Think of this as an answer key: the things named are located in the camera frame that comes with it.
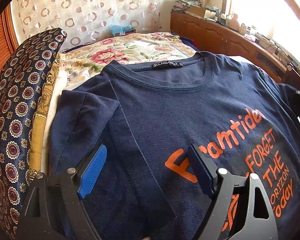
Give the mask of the navy blue printed t-shirt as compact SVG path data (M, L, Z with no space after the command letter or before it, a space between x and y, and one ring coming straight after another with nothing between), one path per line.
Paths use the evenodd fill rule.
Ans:
M198 52L184 60L112 61L62 92L52 125L53 175L104 144L83 204L102 239L191 239L210 205L186 152L232 174L256 173L279 239L300 239L299 96L261 68Z

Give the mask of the floral beige blanket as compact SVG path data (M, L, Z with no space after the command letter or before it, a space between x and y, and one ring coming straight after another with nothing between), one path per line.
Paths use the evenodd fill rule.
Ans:
M61 55L61 68L67 73L66 90L72 90L115 60L136 64L192 57L196 50L170 33L129 34L107 38Z

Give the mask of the white plastic bottle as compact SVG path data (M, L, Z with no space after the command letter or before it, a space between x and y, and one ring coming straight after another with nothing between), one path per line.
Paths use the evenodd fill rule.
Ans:
M240 24L238 22L238 15L233 14L232 18L229 20L229 28L234 31L239 31Z

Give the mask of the wooden sideboard cabinet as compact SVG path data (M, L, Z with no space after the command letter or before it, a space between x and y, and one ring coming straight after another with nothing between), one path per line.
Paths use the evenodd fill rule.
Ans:
M189 38L199 50L241 56L261 67L276 82L300 90L299 73L283 61L283 53L276 46L263 48L227 27L175 11L171 12L170 31Z

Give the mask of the wooden louvered wardrobe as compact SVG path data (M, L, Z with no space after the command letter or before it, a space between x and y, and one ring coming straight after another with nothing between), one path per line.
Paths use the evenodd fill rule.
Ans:
M15 35L11 6L8 5L0 15L0 72L5 62L19 47Z

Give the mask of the window with wooden frame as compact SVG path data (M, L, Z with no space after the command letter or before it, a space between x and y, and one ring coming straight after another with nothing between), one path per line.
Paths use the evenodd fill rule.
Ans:
M226 6L239 23L269 36L300 63L300 19L285 0L230 0Z

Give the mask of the cardboard box on cabinet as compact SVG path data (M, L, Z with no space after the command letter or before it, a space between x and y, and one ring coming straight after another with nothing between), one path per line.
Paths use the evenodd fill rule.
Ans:
M215 18L216 15L216 12L211 10L210 8L198 7L194 5L191 5L189 7L189 12L200 17L211 19Z

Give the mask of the stack of papers on cabinet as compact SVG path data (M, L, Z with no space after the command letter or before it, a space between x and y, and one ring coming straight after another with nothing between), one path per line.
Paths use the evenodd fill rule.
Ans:
M188 10L190 6L201 7L202 3L200 1L192 0L175 0L175 8L178 10Z

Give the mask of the blue box at headboard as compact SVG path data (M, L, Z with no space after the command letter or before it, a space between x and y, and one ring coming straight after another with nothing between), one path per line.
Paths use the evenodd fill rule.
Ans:
M113 37L125 36L125 35L136 33L136 29L132 26L122 27L119 25L111 25L110 33L112 34Z

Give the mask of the dark patterned folded quilt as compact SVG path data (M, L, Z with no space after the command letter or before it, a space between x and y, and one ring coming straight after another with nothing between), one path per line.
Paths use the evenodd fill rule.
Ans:
M0 239L15 239L30 184L34 115L66 37L55 28L26 39L0 73Z

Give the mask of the sheer circle-pattern curtain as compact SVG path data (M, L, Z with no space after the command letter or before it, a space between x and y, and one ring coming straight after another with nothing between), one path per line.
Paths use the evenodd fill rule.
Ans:
M61 28L68 34L62 51L110 37L115 25L138 33L161 27L161 0L13 0L10 6L19 43Z

